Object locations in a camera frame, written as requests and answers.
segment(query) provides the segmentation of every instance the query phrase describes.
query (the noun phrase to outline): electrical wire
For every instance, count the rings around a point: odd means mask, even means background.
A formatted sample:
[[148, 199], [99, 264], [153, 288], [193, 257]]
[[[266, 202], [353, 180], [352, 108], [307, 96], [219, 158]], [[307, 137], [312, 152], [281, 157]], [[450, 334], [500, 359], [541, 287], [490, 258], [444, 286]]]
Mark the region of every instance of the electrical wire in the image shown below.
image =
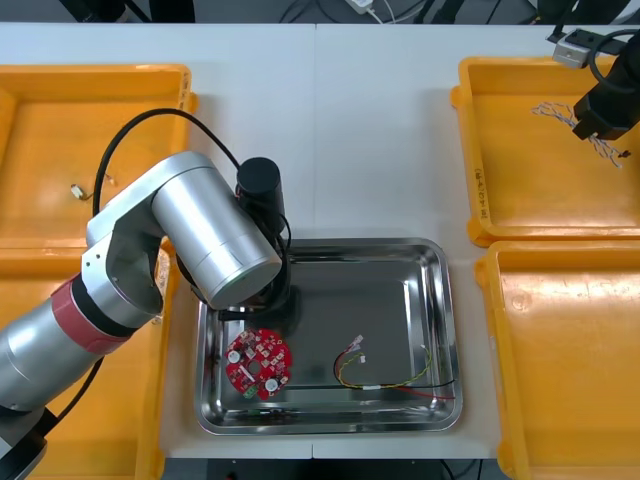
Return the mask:
[[598, 65], [596, 64], [596, 55], [607, 42], [610, 42], [614, 38], [622, 37], [624, 35], [635, 35], [638, 32], [640, 32], [640, 30], [637, 28], [625, 28], [622, 30], [618, 30], [616, 32], [611, 32], [608, 35], [605, 35], [604, 37], [602, 37], [591, 48], [591, 50], [589, 50], [589, 53], [587, 54], [587, 63], [589, 64], [589, 69], [591, 70], [591, 73], [596, 78], [596, 80], [598, 80], [598, 83], [607, 87], [612, 92], [620, 93], [623, 95], [633, 95], [634, 93], [637, 93], [640, 90], [640, 84], [638, 84], [637, 82], [634, 82], [636, 83], [635, 87], [622, 87], [620, 85], [613, 83], [611, 80], [608, 80], [607, 78], [605, 78], [604, 75], [602, 75], [602, 73], [600, 72], [600, 69], [598, 69]]
[[131, 10], [142, 23], [151, 23], [151, 19], [147, 17], [147, 15], [133, 0], [124, 0], [124, 4], [129, 7], [129, 10]]
[[391, 15], [391, 23], [396, 23], [396, 16], [393, 14], [393, 9], [391, 5], [389, 5], [389, 0], [382, 0], [384, 4], [387, 6], [387, 10], [389, 10], [389, 15]]
[[496, 14], [496, 10], [498, 10], [498, 7], [500, 6], [500, 4], [502, 3], [502, 0], [497, 0], [495, 5], [493, 6], [493, 9], [491, 10], [491, 13], [489, 14], [489, 17], [487, 18], [487, 21], [485, 22], [485, 25], [489, 25], [491, 23], [491, 20], [493, 19], [493, 16]]
[[427, 16], [427, 13], [429, 13], [429, 10], [433, 7], [434, 2], [435, 0], [426, 0], [416, 18], [413, 19], [413, 23], [424, 23], [424, 17]]
[[84, 396], [86, 391], [91, 386], [93, 379], [96, 378], [96, 375], [98, 374], [98, 371], [100, 370], [100, 367], [102, 366], [103, 361], [104, 361], [104, 357], [102, 357], [100, 360], [98, 360], [96, 363], [93, 364], [93, 367], [91, 368], [91, 371], [87, 376], [87, 379], [84, 381], [84, 383], [80, 387], [80, 390], [78, 390], [78, 393], [75, 394], [75, 396], [69, 402], [69, 405], [67, 405], [64, 408], [64, 410], [62, 410], [58, 415], [58, 423], [61, 422], [64, 417], [69, 415], [69, 412], [73, 410], [73, 407], [75, 407], [77, 403], [80, 401], [80, 399]]
[[371, 16], [373, 17], [373, 19], [374, 19], [376, 22], [378, 22], [380, 25], [384, 25], [384, 22], [383, 22], [382, 20], [380, 20], [380, 17], [378, 17], [378, 16], [376, 15], [376, 12], [374, 12], [374, 11], [373, 11], [373, 10], [371, 10], [371, 9], [369, 9], [369, 10], [367, 10], [367, 13], [368, 13], [369, 15], [371, 15]]
[[471, 460], [471, 462], [469, 462], [469, 465], [467, 465], [464, 470], [462, 470], [460, 473], [454, 473], [453, 477], [454, 478], [464, 477], [467, 473], [471, 471], [471, 469], [473, 468], [473, 466], [476, 464], [477, 461], [478, 459], [474, 458], [473, 460]]
[[194, 123], [200, 130], [202, 130], [213, 142], [222, 150], [222, 152], [227, 156], [227, 158], [231, 161], [233, 166], [237, 169], [240, 168], [240, 164], [238, 160], [233, 156], [231, 151], [226, 147], [224, 143], [220, 141], [218, 137], [216, 137], [209, 128], [198, 120], [196, 117], [191, 115], [190, 113], [185, 112], [184, 110], [178, 110], [177, 108], [155, 108], [153, 110], [148, 110], [146, 112], [137, 115], [133, 119], [129, 120], [119, 131], [116, 133], [115, 137], [109, 142], [107, 145], [107, 149], [104, 151], [102, 155], [102, 159], [100, 160], [100, 165], [98, 166], [98, 172], [96, 173], [96, 182], [93, 187], [93, 215], [97, 215], [100, 212], [100, 197], [102, 193], [102, 185], [104, 183], [104, 177], [107, 173], [107, 167], [109, 166], [109, 161], [111, 160], [111, 156], [113, 152], [118, 147], [122, 139], [129, 133], [136, 125], [143, 122], [144, 120], [156, 117], [158, 115], [176, 115], [178, 117], [186, 118], [190, 122]]
[[[430, 393], [423, 393], [420, 391], [415, 390], [414, 388], [406, 388], [407, 385], [415, 382], [416, 380], [418, 380], [419, 378], [421, 378], [422, 376], [424, 376], [430, 369], [431, 369], [431, 364], [432, 364], [432, 357], [431, 357], [431, 352], [429, 352], [429, 350], [427, 350], [425, 348], [425, 351], [427, 352], [427, 365], [424, 368], [424, 370], [422, 370], [421, 372], [419, 372], [417, 375], [413, 376], [412, 378], [410, 378], [409, 380], [406, 380], [404, 382], [401, 383], [395, 383], [395, 384], [381, 384], [381, 385], [355, 385], [355, 384], [351, 384], [348, 383], [346, 381], [343, 380], [342, 378], [342, 371], [351, 363], [353, 363], [356, 359], [362, 357], [364, 354], [362, 353], [358, 353], [356, 355], [354, 355], [353, 357], [351, 357], [349, 360], [347, 360], [345, 363], [343, 363], [340, 368], [338, 368], [338, 365], [340, 363], [340, 360], [348, 353], [351, 353], [357, 349], [360, 348], [359, 344], [360, 341], [362, 341], [361, 337], [356, 338], [345, 350], [343, 350], [340, 355], [338, 355], [336, 357], [336, 359], [333, 362], [333, 375], [335, 377], [335, 379], [338, 381], [338, 383], [340, 383], [343, 387], [345, 388], [349, 388], [352, 390], [381, 390], [381, 389], [395, 389], [395, 390], [399, 390], [405, 393], [410, 393], [413, 395], [419, 395], [421, 397], [427, 397], [427, 398], [435, 398], [438, 400], [455, 400], [455, 397], [450, 397], [450, 396], [442, 396], [442, 395], [433, 395]], [[440, 384], [440, 385], [429, 385], [426, 387], [420, 387], [420, 388], [439, 388], [439, 387], [444, 387], [446, 385], [450, 385], [453, 382], [455, 382], [454, 380], [450, 380], [446, 383]]]
[[[380, 388], [397, 388], [397, 387], [404, 387], [406, 385], [409, 385], [413, 382], [415, 382], [416, 380], [420, 379], [421, 377], [423, 377], [424, 375], [426, 375], [426, 373], [429, 371], [429, 369], [431, 368], [431, 352], [429, 352], [429, 350], [426, 350], [427, 352], [427, 365], [426, 367], [424, 367], [424, 369], [422, 371], [420, 371], [419, 373], [417, 373], [416, 375], [414, 375], [413, 377], [411, 377], [409, 380], [405, 380], [404, 382], [400, 382], [400, 383], [394, 383], [394, 384], [384, 384], [384, 385], [380, 385]], [[342, 371], [348, 367], [350, 364], [352, 364], [353, 362], [355, 362], [358, 358], [364, 356], [364, 353], [357, 353], [356, 355], [354, 355], [353, 357], [351, 357], [349, 360], [347, 360], [346, 362], [344, 362], [340, 368], [338, 369], [338, 379], [340, 380], [340, 383], [342, 383], [342, 385], [344, 385], [345, 387], [350, 387], [350, 388], [359, 388], [359, 389], [363, 389], [365, 387], [365, 385], [354, 385], [352, 383], [348, 383], [345, 382], [342, 379]]]
[[[302, 0], [294, 0], [293, 2], [291, 2], [289, 6], [285, 9], [285, 11], [282, 13], [282, 15], [280, 16], [280, 20], [278, 20], [278, 23], [284, 23], [284, 20], [287, 17], [287, 15], [289, 15], [289, 13], [291, 13], [297, 5], [300, 5], [301, 2]], [[311, 7], [312, 4], [313, 4], [313, 0], [307, 1], [307, 3], [302, 7], [302, 9], [296, 15], [294, 15], [287, 23], [295, 22], [307, 10], [309, 10], [309, 7]]]
[[447, 471], [447, 474], [449, 475], [449, 480], [456, 480], [456, 477], [453, 476], [453, 472], [451, 471], [449, 464], [444, 460], [440, 460], [440, 463], [442, 464], [444, 469]]
[[[190, 113], [187, 113], [183, 110], [178, 110], [176, 108], [156, 108], [153, 110], [148, 110], [134, 117], [133, 119], [129, 120], [118, 131], [118, 133], [116, 133], [116, 135], [113, 137], [111, 142], [109, 142], [109, 145], [107, 145], [107, 148], [104, 154], [102, 155], [102, 159], [100, 160], [98, 171], [96, 172], [96, 181], [95, 181], [94, 190], [93, 190], [93, 205], [92, 205], [92, 215], [94, 217], [98, 213], [100, 213], [100, 196], [102, 192], [102, 185], [104, 183], [104, 178], [107, 174], [107, 167], [109, 166], [109, 161], [111, 160], [113, 152], [117, 148], [118, 144], [122, 141], [125, 135], [129, 133], [129, 131], [131, 131], [133, 127], [138, 125], [140, 122], [146, 120], [147, 118], [155, 117], [158, 115], [177, 115], [178, 117], [186, 118], [187, 120], [196, 124], [209, 138], [211, 138], [211, 140], [214, 141], [216, 145], [218, 145], [218, 147], [225, 153], [225, 155], [229, 158], [231, 163], [233, 163], [236, 169], [240, 168], [240, 164], [238, 163], [236, 158], [233, 156], [231, 151], [224, 145], [224, 143], [222, 143], [218, 139], [218, 137], [216, 137], [213, 134], [213, 132], [209, 130], [209, 128], [207, 128], [207, 126], [204, 123], [202, 123], [200, 120], [198, 120], [196, 117], [194, 117]], [[89, 372], [89, 375], [87, 376], [86, 380], [80, 387], [80, 390], [78, 390], [78, 393], [75, 394], [71, 402], [69, 402], [69, 404], [58, 415], [58, 422], [60, 422], [63, 418], [65, 418], [69, 414], [69, 412], [71, 412], [71, 410], [73, 410], [73, 408], [77, 405], [80, 399], [84, 396], [86, 391], [91, 386], [91, 383], [93, 383], [93, 379], [98, 374], [98, 371], [100, 370], [100, 367], [102, 366], [103, 361], [104, 361], [104, 357], [99, 359], [93, 365], [93, 367], [91, 368], [91, 371]]]
[[315, 0], [315, 2], [316, 7], [318, 8], [318, 10], [320, 10], [320, 13], [322, 13], [322, 15], [324, 15], [331, 23], [342, 23], [329, 15], [329, 12], [327, 12], [324, 8], [324, 5], [322, 5], [322, 0]]
[[[420, 9], [422, 8], [422, 4], [425, 0], [420, 0], [409, 8], [406, 8], [402, 12], [396, 14], [396, 23], [404, 22], [405, 20], [409, 20], [415, 17], [418, 13], [420, 13]], [[384, 21], [384, 23], [391, 23], [391, 19]]]

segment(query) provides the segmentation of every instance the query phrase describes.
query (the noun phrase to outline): black cable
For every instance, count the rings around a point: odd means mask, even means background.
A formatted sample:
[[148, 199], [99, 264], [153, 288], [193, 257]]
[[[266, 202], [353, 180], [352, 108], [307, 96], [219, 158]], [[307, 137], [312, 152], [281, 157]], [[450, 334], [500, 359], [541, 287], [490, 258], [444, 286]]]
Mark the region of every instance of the black cable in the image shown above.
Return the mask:
[[[414, 8], [416, 8], [416, 7], [417, 7], [418, 5], [420, 5], [422, 2], [424, 2], [424, 0], [420, 0], [420, 1], [416, 2], [416, 3], [414, 3], [413, 5], [411, 5], [409, 8], [405, 9], [404, 11], [402, 11], [402, 12], [400, 12], [400, 13], [397, 13], [397, 14], [395, 15], [395, 17], [396, 17], [396, 18], [402, 18], [402, 17], [404, 17], [407, 13], [409, 13], [411, 10], [413, 10]], [[390, 21], [391, 21], [391, 19], [383, 20], [383, 22], [384, 22], [384, 23], [388, 23], [388, 22], [390, 22]]]
[[525, 18], [524, 20], [520, 20], [518, 22], [518, 25], [531, 25], [531, 24], [533, 24], [533, 22], [536, 21], [537, 18], [538, 18], [538, 14], [534, 13], [533, 15], [530, 15], [529, 17]]
[[136, 17], [143, 23], [151, 23], [151, 19], [142, 11], [142, 9], [133, 0], [124, 0], [124, 4], [129, 7]]
[[447, 464], [447, 462], [445, 462], [444, 460], [440, 460], [440, 463], [442, 464], [444, 469], [447, 471], [447, 474], [449, 475], [449, 480], [456, 480], [456, 477], [453, 476], [453, 472], [451, 471], [451, 468], [449, 468], [449, 465]]
[[624, 35], [635, 35], [638, 32], [640, 32], [640, 30], [637, 28], [625, 28], [623, 30], [618, 30], [617, 32], [611, 32], [610, 34], [602, 37], [587, 54], [587, 62], [589, 63], [589, 69], [593, 76], [598, 80], [598, 83], [604, 85], [613, 92], [621, 93], [623, 95], [632, 95], [640, 90], [640, 84], [637, 84], [635, 87], [622, 87], [620, 85], [616, 85], [611, 80], [607, 80], [598, 69], [598, 65], [596, 65], [596, 55], [607, 42], [614, 38], [622, 37]]
[[476, 462], [478, 461], [477, 458], [474, 458], [473, 460], [471, 460], [471, 462], [469, 463], [469, 465], [466, 466], [466, 468], [461, 471], [460, 473], [455, 473], [453, 476], [454, 478], [461, 478], [464, 477], [467, 473], [469, 473], [471, 471], [471, 469], [473, 468], [473, 466], [476, 464]]
[[184, 110], [178, 110], [177, 108], [155, 108], [153, 110], [148, 110], [146, 112], [141, 113], [140, 115], [134, 117], [129, 120], [119, 131], [116, 133], [116, 136], [113, 137], [113, 140], [109, 142], [107, 145], [107, 149], [104, 151], [102, 155], [102, 159], [100, 160], [100, 165], [98, 166], [98, 172], [96, 173], [96, 182], [93, 186], [93, 215], [97, 215], [100, 212], [100, 196], [102, 193], [102, 184], [104, 183], [104, 177], [107, 174], [107, 167], [109, 166], [109, 161], [111, 160], [111, 156], [113, 152], [118, 147], [122, 139], [140, 122], [146, 120], [147, 118], [156, 117], [158, 115], [177, 115], [178, 117], [186, 118], [190, 122], [197, 125], [200, 130], [202, 130], [213, 142], [224, 152], [224, 154], [229, 158], [233, 166], [236, 167], [236, 170], [240, 168], [240, 164], [233, 156], [233, 154], [229, 151], [229, 149], [225, 146], [224, 143], [220, 141], [218, 137], [216, 137], [207, 126], [198, 120], [196, 117], [191, 115], [190, 113], [185, 112]]
[[489, 25], [491, 23], [491, 19], [493, 19], [493, 16], [496, 14], [496, 10], [498, 10], [498, 7], [501, 3], [502, 0], [496, 1], [495, 5], [493, 6], [493, 10], [491, 10], [491, 13], [489, 14], [489, 18], [487, 18], [487, 21], [485, 22], [485, 25]]
[[[298, 16], [300, 16], [308, 7], [309, 5], [311, 5], [311, 1], [309, 0], [306, 4], [306, 6], [302, 7], [302, 11], [298, 14]], [[291, 13], [291, 11], [300, 3], [302, 2], [302, 0], [294, 0], [293, 2], [291, 2], [289, 4], [289, 6], [286, 8], [286, 10], [282, 13], [282, 15], [280, 16], [280, 20], [278, 20], [278, 23], [284, 23], [284, 19], [287, 17], [287, 15], [289, 15], [289, 13]], [[289, 23], [294, 22], [298, 17], [293, 18], [292, 20], [289, 20]]]
[[560, 17], [560, 20], [558, 20], [558, 23], [556, 24], [556, 26], [553, 29], [553, 32], [551, 33], [551, 36], [555, 37], [558, 35], [562, 35], [562, 29], [564, 28], [564, 24], [569, 18], [569, 15], [571, 15], [571, 12], [573, 12], [573, 7], [576, 6], [576, 3], [578, 3], [578, 0], [571, 0], [567, 4], [567, 8], [565, 9], [564, 13]]
[[320, 13], [322, 13], [322, 15], [324, 15], [331, 23], [342, 23], [339, 20], [336, 20], [335, 18], [333, 18], [331, 15], [329, 15], [329, 13], [324, 9], [324, 6], [321, 3], [322, 0], [315, 0], [316, 2], [316, 7], [318, 7], [318, 10], [320, 10]]
[[300, 10], [296, 15], [294, 15], [293, 18], [291, 20], [289, 20], [287, 23], [294, 23], [302, 15], [307, 13], [307, 10], [309, 10], [309, 7], [311, 7], [311, 2], [307, 3], [307, 5], [302, 10]]
[[[231, 163], [233, 163], [236, 169], [240, 168], [240, 164], [238, 163], [236, 158], [233, 156], [233, 154], [229, 151], [229, 149], [218, 139], [218, 137], [216, 137], [213, 134], [211, 130], [207, 128], [207, 126], [204, 123], [202, 123], [200, 120], [198, 120], [196, 117], [194, 117], [190, 113], [187, 113], [183, 110], [178, 110], [176, 108], [156, 108], [154, 110], [149, 110], [147, 112], [141, 113], [140, 115], [136, 116], [132, 120], [129, 120], [118, 131], [118, 133], [116, 133], [116, 136], [113, 137], [111, 142], [109, 142], [107, 149], [102, 155], [102, 159], [100, 160], [100, 165], [98, 166], [98, 172], [96, 173], [96, 182], [93, 190], [93, 208], [92, 208], [93, 213], [92, 214], [94, 217], [98, 213], [100, 213], [100, 194], [102, 191], [102, 184], [104, 183], [104, 177], [107, 174], [107, 167], [109, 166], [109, 161], [111, 160], [111, 156], [113, 155], [113, 152], [115, 151], [116, 147], [133, 127], [138, 125], [140, 122], [146, 120], [147, 118], [155, 117], [157, 115], [177, 115], [179, 117], [186, 118], [187, 120], [190, 120], [191, 122], [195, 123], [211, 140], [214, 141], [216, 145], [218, 145], [218, 147], [220, 147], [220, 149], [225, 153], [225, 155], [229, 157], [229, 160], [231, 160]], [[62, 410], [62, 412], [60, 412], [60, 415], [58, 415], [58, 422], [60, 422], [64, 417], [66, 417], [69, 414], [69, 412], [73, 410], [73, 407], [75, 407], [76, 404], [80, 401], [80, 399], [84, 396], [86, 391], [91, 386], [93, 379], [98, 374], [98, 371], [100, 370], [100, 367], [102, 366], [103, 361], [104, 361], [104, 357], [98, 360], [93, 365], [93, 367], [91, 368], [91, 371], [89, 372], [89, 375], [87, 376], [87, 379], [84, 381], [84, 383], [80, 387], [80, 390], [78, 390], [78, 393], [76, 393], [76, 395], [73, 397], [71, 402], [69, 402], [69, 405], [67, 405], [66, 408]]]
[[80, 387], [80, 390], [78, 390], [78, 393], [76, 393], [73, 399], [69, 402], [69, 405], [67, 405], [65, 409], [62, 410], [62, 412], [60, 412], [60, 414], [58, 415], [58, 422], [61, 422], [62, 419], [66, 417], [71, 410], [73, 410], [73, 407], [76, 406], [76, 404], [80, 401], [80, 399], [89, 389], [89, 387], [91, 386], [91, 382], [93, 382], [93, 379], [96, 378], [96, 375], [98, 374], [98, 370], [100, 370], [100, 367], [102, 366], [103, 360], [104, 360], [104, 357], [102, 357], [100, 360], [98, 360], [96, 363], [93, 364], [93, 367], [89, 372], [89, 376]]
[[286, 251], [288, 252], [289, 249], [291, 248], [291, 225], [289, 225], [289, 220], [287, 220], [287, 217], [285, 217], [283, 214], [280, 214], [280, 218], [282, 218], [282, 221], [284, 222], [285, 227], [287, 227], [287, 234], [289, 235], [287, 237], [287, 249], [286, 249]]
[[424, 23], [424, 17], [427, 16], [427, 13], [429, 13], [429, 10], [431, 10], [431, 7], [433, 7], [434, 2], [435, 0], [427, 0], [426, 2], [424, 2], [420, 13], [418, 13], [418, 15], [416, 15], [416, 18], [413, 19], [413, 23]]

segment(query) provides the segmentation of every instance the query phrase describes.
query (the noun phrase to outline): small component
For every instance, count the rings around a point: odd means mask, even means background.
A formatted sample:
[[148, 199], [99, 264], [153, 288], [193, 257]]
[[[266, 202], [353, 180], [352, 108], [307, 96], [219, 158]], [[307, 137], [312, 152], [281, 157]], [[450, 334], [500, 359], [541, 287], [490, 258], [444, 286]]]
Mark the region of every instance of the small component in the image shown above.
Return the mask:
[[253, 398], [256, 393], [258, 393], [258, 387], [256, 385], [252, 385], [247, 389], [246, 392], [244, 392], [242, 396], [244, 398]]
[[247, 377], [249, 380], [251, 380], [252, 382], [255, 382], [256, 379], [253, 378], [253, 376], [249, 373], [249, 370], [247, 370], [246, 368], [244, 368], [242, 365], [240, 365], [240, 371], [242, 373], [244, 373], [245, 377]]
[[236, 350], [230, 351], [229, 355], [227, 355], [227, 359], [229, 359], [231, 363], [238, 363], [240, 358], [240, 354]]
[[266, 388], [269, 393], [275, 392], [278, 386], [278, 381], [275, 378], [270, 378], [264, 383], [264, 388]]
[[75, 183], [71, 185], [71, 194], [76, 197], [78, 200], [89, 200], [93, 193], [87, 194], [80, 185], [76, 185]]

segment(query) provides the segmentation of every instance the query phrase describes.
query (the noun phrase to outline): red circuit board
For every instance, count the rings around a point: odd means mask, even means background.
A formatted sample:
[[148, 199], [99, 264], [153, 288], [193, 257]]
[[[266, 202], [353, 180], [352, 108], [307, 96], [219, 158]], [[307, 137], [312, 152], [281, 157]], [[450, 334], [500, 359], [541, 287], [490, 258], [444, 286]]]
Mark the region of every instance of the red circuit board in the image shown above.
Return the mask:
[[245, 398], [257, 394], [267, 400], [291, 380], [291, 351], [272, 330], [245, 330], [231, 342], [225, 356], [227, 377]]

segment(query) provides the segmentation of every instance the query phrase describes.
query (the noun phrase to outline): white connector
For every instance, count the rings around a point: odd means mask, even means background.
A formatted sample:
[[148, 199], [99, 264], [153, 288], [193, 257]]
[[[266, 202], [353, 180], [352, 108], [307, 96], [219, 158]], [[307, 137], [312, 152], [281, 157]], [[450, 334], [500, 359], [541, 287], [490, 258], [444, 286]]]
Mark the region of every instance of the white connector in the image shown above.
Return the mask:
[[373, 8], [373, 0], [345, 0], [359, 15], [364, 15]]

